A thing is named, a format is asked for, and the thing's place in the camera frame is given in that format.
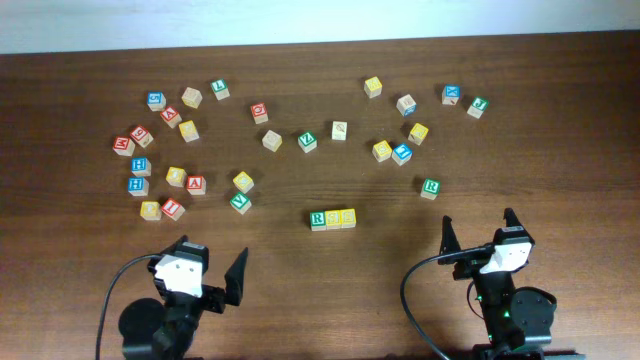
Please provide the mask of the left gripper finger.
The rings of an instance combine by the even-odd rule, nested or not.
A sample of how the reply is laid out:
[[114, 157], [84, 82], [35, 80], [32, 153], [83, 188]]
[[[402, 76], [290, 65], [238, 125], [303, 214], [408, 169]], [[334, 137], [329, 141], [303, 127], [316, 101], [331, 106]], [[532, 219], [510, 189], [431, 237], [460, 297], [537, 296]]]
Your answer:
[[224, 275], [226, 282], [225, 303], [227, 305], [239, 306], [242, 301], [248, 256], [249, 249], [245, 247]]
[[161, 251], [162, 255], [172, 255], [174, 256], [178, 251], [182, 251], [184, 246], [183, 244], [188, 241], [188, 236], [181, 236], [176, 242], [172, 245], [168, 246], [164, 250]]

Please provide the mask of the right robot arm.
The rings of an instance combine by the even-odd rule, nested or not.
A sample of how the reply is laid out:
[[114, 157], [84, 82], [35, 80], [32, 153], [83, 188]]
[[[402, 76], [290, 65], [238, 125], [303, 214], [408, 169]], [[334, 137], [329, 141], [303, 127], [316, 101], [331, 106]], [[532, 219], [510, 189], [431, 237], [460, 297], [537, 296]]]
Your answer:
[[528, 264], [535, 241], [513, 209], [504, 210], [504, 219], [491, 242], [463, 250], [445, 216], [438, 263], [452, 264], [453, 278], [470, 279], [476, 289], [489, 343], [473, 347], [475, 359], [542, 359], [542, 348], [552, 340], [557, 300], [541, 289], [514, 285], [512, 275]]

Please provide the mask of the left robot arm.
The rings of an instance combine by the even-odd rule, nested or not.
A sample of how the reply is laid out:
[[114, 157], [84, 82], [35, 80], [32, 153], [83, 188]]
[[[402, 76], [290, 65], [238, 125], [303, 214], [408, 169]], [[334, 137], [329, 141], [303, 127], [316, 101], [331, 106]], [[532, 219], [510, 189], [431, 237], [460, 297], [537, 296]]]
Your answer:
[[127, 359], [182, 359], [205, 312], [239, 306], [249, 250], [243, 249], [224, 275], [223, 288], [205, 285], [209, 249], [182, 236], [153, 255], [147, 270], [160, 298], [142, 298], [122, 311], [118, 329]]

